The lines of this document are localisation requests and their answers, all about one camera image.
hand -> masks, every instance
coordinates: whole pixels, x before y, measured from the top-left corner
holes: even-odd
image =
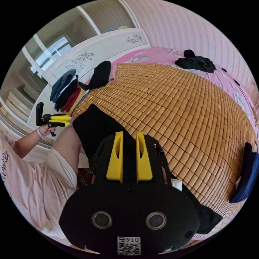
[[[55,132],[56,128],[51,127],[49,128],[48,125],[42,125],[39,127],[39,131],[43,136],[49,135],[51,132]]]

bamboo sleeping mat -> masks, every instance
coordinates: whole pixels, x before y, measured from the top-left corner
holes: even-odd
[[[241,107],[210,81],[166,65],[117,65],[116,80],[91,91],[74,110],[76,118],[94,103],[135,138],[156,138],[169,168],[201,204],[223,216],[207,235],[225,227],[244,202],[228,203],[241,164],[241,149],[256,136]]]

bed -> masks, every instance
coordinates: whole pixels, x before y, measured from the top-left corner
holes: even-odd
[[[207,74],[175,65],[178,50],[153,48],[142,28],[107,32],[73,47],[43,74],[49,82],[36,104],[55,113],[49,101],[52,85],[66,71],[77,69],[87,82],[104,60],[117,64],[116,80],[90,91],[73,111],[77,117],[94,103],[121,123],[133,137],[136,130],[154,136],[166,151],[169,167],[199,201],[223,216],[206,239],[225,227],[244,202],[229,204],[239,177],[242,147],[258,147],[258,128],[251,98],[231,75],[216,65]],[[33,107],[28,123],[35,126]],[[57,137],[63,128],[57,128]]]
[[[225,227],[244,202],[230,204],[239,178],[242,147],[257,149],[251,122],[230,95],[207,79],[168,65],[117,65],[116,81],[93,90],[76,107],[94,103],[135,138],[136,130],[156,138],[169,169],[201,204],[223,216],[206,239]]]
[[[175,64],[175,61],[183,57],[183,52],[179,50],[152,47],[148,49],[133,51],[119,58],[114,63],[156,63],[182,69],[181,67]],[[231,98],[233,98],[240,105],[242,110],[249,118],[258,138],[259,128],[256,126],[254,113],[252,111],[252,108],[255,108],[255,106],[249,93],[245,90],[245,88],[239,86],[234,81],[233,77],[224,70],[222,70],[220,66],[218,66],[217,64],[215,64],[215,66],[217,70],[214,71],[213,74],[195,69],[190,69],[186,71],[189,71],[211,81],[212,83],[220,87],[222,90],[224,90],[227,94],[229,94]]]

label sticker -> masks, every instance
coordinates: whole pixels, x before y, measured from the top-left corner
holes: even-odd
[[[140,237],[117,237],[118,255],[141,255]]]

pink wall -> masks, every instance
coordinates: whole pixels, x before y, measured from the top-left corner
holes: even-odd
[[[214,25],[176,4],[163,0],[125,0],[145,30],[152,47],[184,51],[211,59],[225,68],[249,92],[254,104],[259,99],[254,78],[242,55]]]

